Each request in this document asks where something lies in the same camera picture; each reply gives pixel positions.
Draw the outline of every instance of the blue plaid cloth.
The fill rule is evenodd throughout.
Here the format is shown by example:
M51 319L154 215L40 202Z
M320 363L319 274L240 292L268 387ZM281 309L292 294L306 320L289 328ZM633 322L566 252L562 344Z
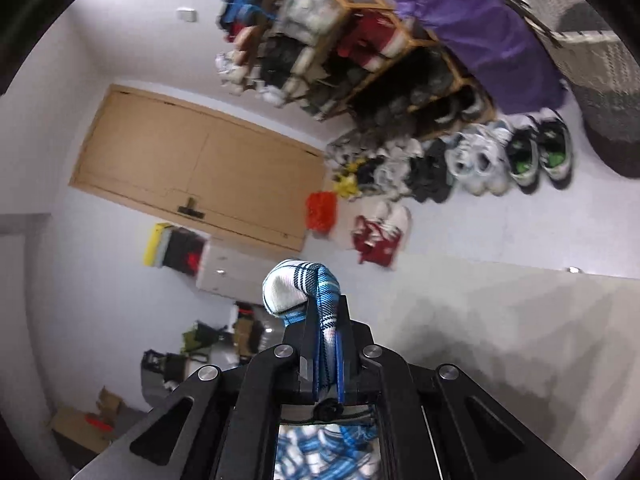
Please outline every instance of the blue plaid cloth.
M380 465L376 437L375 426L281 426L273 478L374 479Z
M337 381L336 334L340 284L322 264L284 260L277 264L262 284L262 300L267 311L285 325L305 319L304 303L312 297L318 304L319 337L315 362L315 391L326 393Z

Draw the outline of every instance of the red bag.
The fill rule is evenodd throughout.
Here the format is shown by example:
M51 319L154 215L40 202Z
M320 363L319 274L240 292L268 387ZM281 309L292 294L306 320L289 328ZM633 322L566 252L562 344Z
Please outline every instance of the red bag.
M328 234L335 225L338 200L332 191L312 193L306 199L306 228Z

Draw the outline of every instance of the metal bolt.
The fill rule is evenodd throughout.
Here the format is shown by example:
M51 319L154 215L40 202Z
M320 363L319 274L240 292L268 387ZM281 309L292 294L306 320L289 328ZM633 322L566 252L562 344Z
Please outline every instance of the metal bolt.
M289 357L293 354L293 347L290 345L278 345L273 349L273 353L276 357Z
M460 370L458 370L454 365L444 365L440 367L438 373L443 379L447 381L454 381L458 377L460 377Z
M210 381L218 376L218 369L215 366L203 366L198 370L198 377L201 381Z
M369 345L364 347L362 353L364 354L364 357L375 359L376 357L380 357L382 355L382 348L380 348L378 345Z

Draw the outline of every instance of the purple bag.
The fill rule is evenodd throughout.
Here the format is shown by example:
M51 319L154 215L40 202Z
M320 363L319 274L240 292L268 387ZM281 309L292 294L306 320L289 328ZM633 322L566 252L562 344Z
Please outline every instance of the purple bag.
M505 114L559 108L560 74L524 20L503 0L395 0L458 56Z

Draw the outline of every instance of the laundry basket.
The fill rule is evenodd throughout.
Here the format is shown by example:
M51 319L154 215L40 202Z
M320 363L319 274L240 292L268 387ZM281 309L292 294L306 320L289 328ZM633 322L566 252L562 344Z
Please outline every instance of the laundry basket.
M584 0L522 0L582 109L589 142L620 175L640 177L640 67Z

